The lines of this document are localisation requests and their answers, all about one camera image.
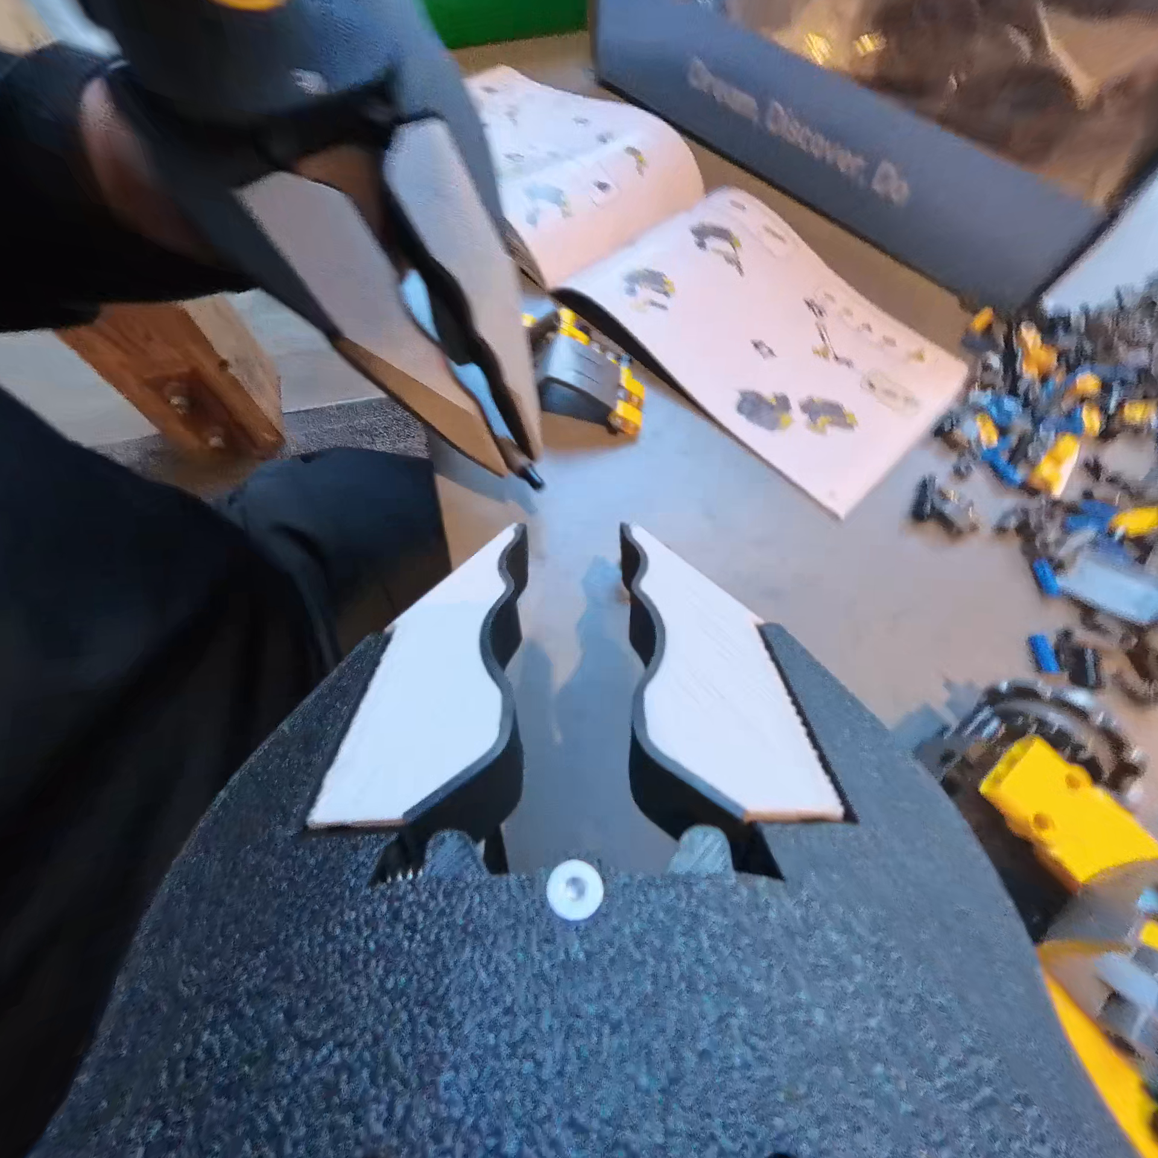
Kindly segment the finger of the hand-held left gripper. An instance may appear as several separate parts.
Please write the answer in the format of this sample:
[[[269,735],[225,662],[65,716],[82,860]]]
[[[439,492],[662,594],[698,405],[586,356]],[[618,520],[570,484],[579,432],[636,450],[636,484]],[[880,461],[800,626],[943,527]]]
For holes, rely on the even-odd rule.
[[[385,152],[384,179],[446,353],[479,368],[515,462],[535,463],[544,451],[541,397],[482,127],[475,123],[462,135],[442,117],[402,123]]]
[[[337,353],[479,466],[511,474],[480,403],[404,306],[399,272],[346,193],[280,171],[246,186],[242,203],[320,308]]]

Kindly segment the grey curved panel piece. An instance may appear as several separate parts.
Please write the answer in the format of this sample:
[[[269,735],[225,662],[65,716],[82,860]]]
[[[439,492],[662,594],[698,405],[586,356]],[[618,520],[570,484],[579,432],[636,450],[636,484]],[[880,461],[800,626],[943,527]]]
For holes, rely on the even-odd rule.
[[[1098,545],[1085,546],[1056,576],[1061,593],[1124,623],[1157,623],[1157,576],[1136,561]]]

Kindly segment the grey yellow brick subassembly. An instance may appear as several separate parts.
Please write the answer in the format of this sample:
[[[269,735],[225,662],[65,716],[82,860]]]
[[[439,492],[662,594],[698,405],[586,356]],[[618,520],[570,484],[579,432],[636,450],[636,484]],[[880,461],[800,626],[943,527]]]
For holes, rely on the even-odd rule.
[[[567,308],[524,308],[522,323],[531,342],[544,410],[559,392],[570,392],[578,399],[581,415],[617,436],[637,440],[647,387],[632,357]]]

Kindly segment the wooden desk leg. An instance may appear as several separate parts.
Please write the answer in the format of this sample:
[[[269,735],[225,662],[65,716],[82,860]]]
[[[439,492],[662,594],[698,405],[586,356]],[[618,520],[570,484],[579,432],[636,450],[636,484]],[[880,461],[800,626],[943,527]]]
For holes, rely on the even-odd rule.
[[[222,295],[105,306],[56,336],[184,452],[271,459],[286,443],[279,370]]]

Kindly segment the white building instruction booklet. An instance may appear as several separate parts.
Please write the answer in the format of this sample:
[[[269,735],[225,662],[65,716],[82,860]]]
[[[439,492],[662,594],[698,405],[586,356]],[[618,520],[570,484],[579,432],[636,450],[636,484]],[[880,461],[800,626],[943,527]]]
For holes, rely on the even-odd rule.
[[[965,364],[843,281],[759,199],[705,190],[657,116],[508,66],[468,79],[516,259],[637,345],[837,517],[924,437]]]

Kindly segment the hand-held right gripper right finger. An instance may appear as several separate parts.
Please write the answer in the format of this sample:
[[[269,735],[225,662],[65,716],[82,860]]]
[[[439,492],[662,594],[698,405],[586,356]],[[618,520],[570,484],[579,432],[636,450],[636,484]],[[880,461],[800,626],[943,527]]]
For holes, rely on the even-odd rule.
[[[619,528],[632,699],[632,796],[658,826],[851,819],[760,616],[653,532]]]

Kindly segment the pile of loose building bricks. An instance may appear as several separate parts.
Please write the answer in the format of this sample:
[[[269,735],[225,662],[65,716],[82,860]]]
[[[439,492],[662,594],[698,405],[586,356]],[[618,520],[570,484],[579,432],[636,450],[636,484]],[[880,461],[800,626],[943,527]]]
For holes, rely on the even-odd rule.
[[[1156,279],[1102,309],[986,308],[963,345],[974,368],[932,429],[953,455],[936,478],[961,492],[956,481],[981,470],[1011,494],[993,534],[1018,543],[1040,596],[1073,604],[1084,629],[1032,636],[1037,673],[1156,706],[1156,627],[1065,597],[1056,576],[1091,545],[1156,572]]]

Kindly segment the person's left forearm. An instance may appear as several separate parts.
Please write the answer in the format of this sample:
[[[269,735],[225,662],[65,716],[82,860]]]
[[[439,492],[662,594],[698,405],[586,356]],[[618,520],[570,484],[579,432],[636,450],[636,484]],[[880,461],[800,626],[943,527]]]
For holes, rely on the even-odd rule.
[[[2,330],[86,324],[126,288],[122,234],[97,199],[82,98],[105,72],[94,52],[53,43],[3,51]]]

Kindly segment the black angled connector piece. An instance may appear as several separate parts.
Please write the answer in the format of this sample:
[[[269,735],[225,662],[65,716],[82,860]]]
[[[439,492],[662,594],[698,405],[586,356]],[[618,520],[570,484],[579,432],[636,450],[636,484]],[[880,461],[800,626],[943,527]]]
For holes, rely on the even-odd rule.
[[[917,484],[909,518],[917,525],[938,524],[953,536],[965,536],[981,528],[975,502],[942,484],[934,473],[924,474]]]

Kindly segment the green plastic bin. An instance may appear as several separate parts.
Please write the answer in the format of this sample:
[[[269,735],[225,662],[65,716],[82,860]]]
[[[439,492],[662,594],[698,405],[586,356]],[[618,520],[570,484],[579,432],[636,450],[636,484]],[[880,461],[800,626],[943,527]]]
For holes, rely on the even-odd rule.
[[[424,1],[443,43],[477,48],[588,28],[588,1]]]

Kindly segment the person's left hand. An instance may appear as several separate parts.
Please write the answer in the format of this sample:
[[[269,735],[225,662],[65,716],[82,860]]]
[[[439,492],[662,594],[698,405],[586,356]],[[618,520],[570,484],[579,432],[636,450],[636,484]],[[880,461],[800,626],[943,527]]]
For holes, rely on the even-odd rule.
[[[105,76],[86,83],[79,128],[98,196],[120,225],[200,266],[225,268],[160,185],[136,130],[113,103]]]

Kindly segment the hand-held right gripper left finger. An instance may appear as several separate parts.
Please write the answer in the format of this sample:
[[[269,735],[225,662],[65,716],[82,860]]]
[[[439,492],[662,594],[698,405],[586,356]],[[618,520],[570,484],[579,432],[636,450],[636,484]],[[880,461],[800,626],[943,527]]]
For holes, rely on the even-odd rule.
[[[386,630],[309,830],[415,830],[502,753],[527,560],[527,525],[508,525]]]

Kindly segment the yellow black brick vehicle model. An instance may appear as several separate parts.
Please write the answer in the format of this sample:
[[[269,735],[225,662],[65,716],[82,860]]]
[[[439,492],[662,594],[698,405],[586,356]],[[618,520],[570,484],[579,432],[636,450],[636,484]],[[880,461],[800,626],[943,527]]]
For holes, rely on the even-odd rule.
[[[1088,1078],[1156,1155],[1157,842],[1125,798],[1143,753],[1090,692],[1032,678],[931,720],[916,760],[999,873]]]

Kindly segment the dark grey cardboard box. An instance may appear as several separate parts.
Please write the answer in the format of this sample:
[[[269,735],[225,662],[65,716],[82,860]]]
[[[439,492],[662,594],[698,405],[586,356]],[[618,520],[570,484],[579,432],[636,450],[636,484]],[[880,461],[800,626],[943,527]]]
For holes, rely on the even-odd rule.
[[[1018,309],[1123,207],[1102,208],[701,3],[589,3],[603,86],[935,284]]]

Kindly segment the person's dark top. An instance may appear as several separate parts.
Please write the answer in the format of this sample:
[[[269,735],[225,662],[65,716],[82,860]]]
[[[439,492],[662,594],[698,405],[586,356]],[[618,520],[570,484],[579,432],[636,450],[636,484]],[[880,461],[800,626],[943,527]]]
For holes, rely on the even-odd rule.
[[[450,569],[425,458],[333,448],[206,502],[3,394],[2,1142],[65,1097],[153,891],[228,780]]]

